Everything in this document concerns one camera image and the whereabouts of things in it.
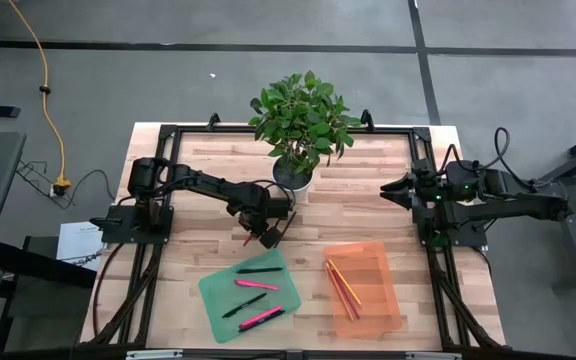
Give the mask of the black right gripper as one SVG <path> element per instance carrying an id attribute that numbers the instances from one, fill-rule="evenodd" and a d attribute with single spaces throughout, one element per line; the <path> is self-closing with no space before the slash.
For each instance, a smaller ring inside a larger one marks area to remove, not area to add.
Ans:
<path id="1" fill-rule="evenodd" d="M 412 174 L 405 174 L 401 179 L 387 183 L 380 187 L 386 193 L 386 199 L 413 211 L 413 222 L 421 225 L 431 213 L 427 207 L 428 202 L 437 202 L 441 199 L 439 185 L 441 176 L 435 170 L 428 158 L 414 160 L 411 166 Z"/>

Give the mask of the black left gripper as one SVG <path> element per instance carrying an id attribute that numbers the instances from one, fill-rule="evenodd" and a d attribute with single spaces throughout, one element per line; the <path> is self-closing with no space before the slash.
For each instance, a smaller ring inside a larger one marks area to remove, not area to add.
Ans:
<path id="1" fill-rule="evenodd" d="M 239 224 L 266 249 L 275 247 L 282 238 L 277 225 L 270 225 L 269 219 L 286 220 L 292 209 L 289 198 L 268 198 L 259 205 L 244 206 L 239 212 Z"/>

